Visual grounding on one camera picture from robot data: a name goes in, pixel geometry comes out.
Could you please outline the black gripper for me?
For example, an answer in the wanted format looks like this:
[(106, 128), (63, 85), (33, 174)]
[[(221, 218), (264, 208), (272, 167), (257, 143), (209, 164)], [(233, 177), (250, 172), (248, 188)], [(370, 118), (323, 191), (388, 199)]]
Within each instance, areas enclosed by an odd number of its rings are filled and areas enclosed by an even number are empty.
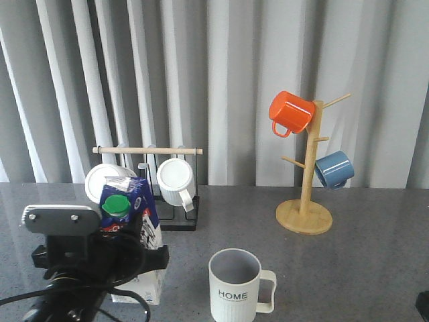
[(36, 268), (44, 268), (44, 279), (55, 273), (77, 275), (80, 288), (112, 290), (144, 272), (165, 270), (169, 249), (142, 247), (142, 216), (136, 215), (122, 231), (96, 231), (88, 236), (48, 236), (32, 252)]
[(420, 292), (416, 298), (415, 307), (421, 315), (429, 315), (429, 291)]

